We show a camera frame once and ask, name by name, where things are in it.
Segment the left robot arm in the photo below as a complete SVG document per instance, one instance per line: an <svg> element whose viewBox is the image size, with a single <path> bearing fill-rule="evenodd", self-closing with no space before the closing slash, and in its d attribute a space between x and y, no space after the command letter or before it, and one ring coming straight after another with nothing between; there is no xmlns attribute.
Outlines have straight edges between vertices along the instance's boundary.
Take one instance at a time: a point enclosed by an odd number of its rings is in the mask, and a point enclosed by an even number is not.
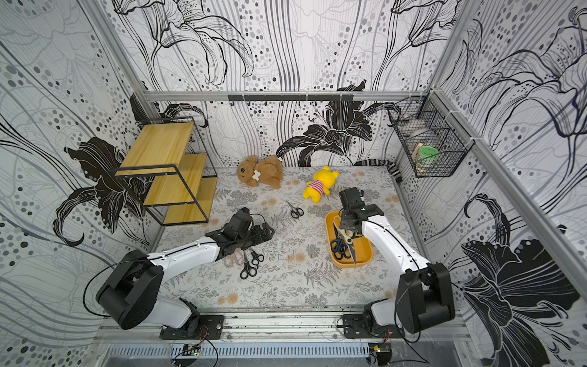
<svg viewBox="0 0 587 367"><path fill-rule="evenodd" d="M245 251L270 241L275 230L265 221L255 224L253 216L243 207L222 228L186 245L149 254L140 250L127 253L111 266L113 272L96 293L96 302L123 330L159 324L163 339L194 339L204 334L197 306L182 298L160 296L161 286L177 275L226 258L237 249Z"/></svg>

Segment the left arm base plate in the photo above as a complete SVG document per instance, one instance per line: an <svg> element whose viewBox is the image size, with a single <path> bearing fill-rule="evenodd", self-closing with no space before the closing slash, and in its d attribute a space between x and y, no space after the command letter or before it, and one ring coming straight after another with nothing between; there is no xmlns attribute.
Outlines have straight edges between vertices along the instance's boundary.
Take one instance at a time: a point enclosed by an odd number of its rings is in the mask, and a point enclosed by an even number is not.
<svg viewBox="0 0 587 367"><path fill-rule="evenodd" d="M224 315L202 315L190 301L180 298L190 309L190 317L180 328L163 326L160 338L163 340L209 339L218 340L224 327Z"/></svg>

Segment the small black scissors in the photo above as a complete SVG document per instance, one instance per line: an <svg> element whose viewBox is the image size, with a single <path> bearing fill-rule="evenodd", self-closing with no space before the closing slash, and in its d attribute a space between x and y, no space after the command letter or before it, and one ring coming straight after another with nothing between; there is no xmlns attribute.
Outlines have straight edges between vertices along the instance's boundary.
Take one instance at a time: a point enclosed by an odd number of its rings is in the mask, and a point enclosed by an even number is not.
<svg viewBox="0 0 587 367"><path fill-rule="evenodd" d="M292 203L290 203L289 201L286 201L286 203L290 207L291 217L294 218L295 220L301 218L305 214L304 210L302 208L300 208L299 206L295 206Z"/></svg>

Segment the all black scissors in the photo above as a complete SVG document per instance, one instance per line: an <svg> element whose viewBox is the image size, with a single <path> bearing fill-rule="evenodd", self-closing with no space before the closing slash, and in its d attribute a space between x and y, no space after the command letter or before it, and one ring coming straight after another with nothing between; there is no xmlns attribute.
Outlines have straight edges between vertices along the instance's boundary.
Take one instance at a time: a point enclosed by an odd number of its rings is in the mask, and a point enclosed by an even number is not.
<svg viewBox="0 0 587 367"><path fill-rule="evenodd" d="M351 253L347 241L344 239L339 228L334 225L335 238L330 242L331 252L337 261L342 261L344 258L351 258Z"/></svg>

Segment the black scissors long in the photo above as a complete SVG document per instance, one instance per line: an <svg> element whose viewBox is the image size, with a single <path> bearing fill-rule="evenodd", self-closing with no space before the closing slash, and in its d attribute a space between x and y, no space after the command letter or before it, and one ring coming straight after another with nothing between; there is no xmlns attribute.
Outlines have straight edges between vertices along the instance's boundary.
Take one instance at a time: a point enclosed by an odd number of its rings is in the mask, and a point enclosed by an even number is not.
<svg viewBox="0 0 587 367"><path fill-rule="evenodd" d="M244 268L243 268L243 270L241 270L240 275L239 275L241 280L246 280L247 278L254 278L258 273L258 269L256 269L255 267L252 266L252 264L251 264L252 258L249 259L249 257L245 253L243 253L243 257L245 260L244 261Z"/></svg>

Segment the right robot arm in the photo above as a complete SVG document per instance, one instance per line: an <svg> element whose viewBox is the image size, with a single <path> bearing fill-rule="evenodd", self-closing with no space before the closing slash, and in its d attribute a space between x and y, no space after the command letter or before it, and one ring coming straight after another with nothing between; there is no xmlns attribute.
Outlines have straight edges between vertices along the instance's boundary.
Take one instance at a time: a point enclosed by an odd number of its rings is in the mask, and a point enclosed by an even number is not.
<svg viewBox="0 0 587 367"><path fill-rule="evenodd" d="M341 191L340 227L350 239L367 239L399 272L395 299L373 302L365 307L365 328L394 326L408 333L420 333L451 321L456 316L452 281L445 265L420 255L392 227L375 204L365 204L356 187Z"/></svg>

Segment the black scissors short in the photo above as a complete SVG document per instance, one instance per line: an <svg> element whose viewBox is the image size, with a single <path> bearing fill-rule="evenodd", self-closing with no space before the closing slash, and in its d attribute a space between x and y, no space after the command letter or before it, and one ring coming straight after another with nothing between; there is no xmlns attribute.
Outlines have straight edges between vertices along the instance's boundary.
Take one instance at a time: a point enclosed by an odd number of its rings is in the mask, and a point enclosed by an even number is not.
<svg viewBox="0 0 587 367"><path fill-rule="evenodd" d="M251 264L253 267L257 269L258 266L260 266L260 264L263 263L264 255L259 252L256 252L253 248L250 248L250 253L252 256Z"/></svg>

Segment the cream kitchen scissors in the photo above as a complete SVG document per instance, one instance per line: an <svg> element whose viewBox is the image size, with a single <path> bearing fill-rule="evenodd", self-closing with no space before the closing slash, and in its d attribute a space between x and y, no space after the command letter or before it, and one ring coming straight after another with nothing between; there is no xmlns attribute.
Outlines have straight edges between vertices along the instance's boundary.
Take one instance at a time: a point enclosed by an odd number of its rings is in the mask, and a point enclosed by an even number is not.
<svg viewBox="0 0 587 367"><path fill-rule="evenodd" d="M343 235L344 239L347 241L347 244L349 246L349 250L351 253L351 258L344 258L344 259L351 259L353 264L356 265L357 264L357 257L356 257L356 251L354 249L354 241L358 238L357 235L355 235L353 232L348 231L347 229L341 229L339 224L340 224L340 215L336 215L334 220L333 220L333 226L336 225L341 234Z"/></svg>

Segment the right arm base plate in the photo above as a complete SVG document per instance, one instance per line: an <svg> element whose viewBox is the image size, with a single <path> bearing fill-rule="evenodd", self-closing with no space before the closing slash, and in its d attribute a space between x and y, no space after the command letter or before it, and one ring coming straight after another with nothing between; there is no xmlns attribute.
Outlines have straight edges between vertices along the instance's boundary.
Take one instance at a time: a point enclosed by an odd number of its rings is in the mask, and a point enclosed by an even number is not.
<svg viewBox="0 0 587 367"><path fill-rule="evenodd" d="M404 331L394 324L378 325L367 311L342 315L342 331L346 339L401 339L405 336Z"/></svg>

